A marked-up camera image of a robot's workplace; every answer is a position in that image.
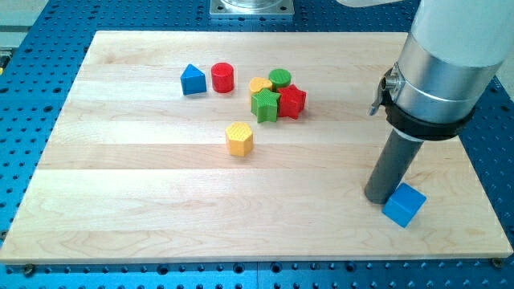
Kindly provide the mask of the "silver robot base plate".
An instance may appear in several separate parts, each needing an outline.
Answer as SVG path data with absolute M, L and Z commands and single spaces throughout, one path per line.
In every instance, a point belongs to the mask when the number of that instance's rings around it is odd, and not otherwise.
M 232 16 L 293 16 L 293 0 L 209 0 L 210 15 Z

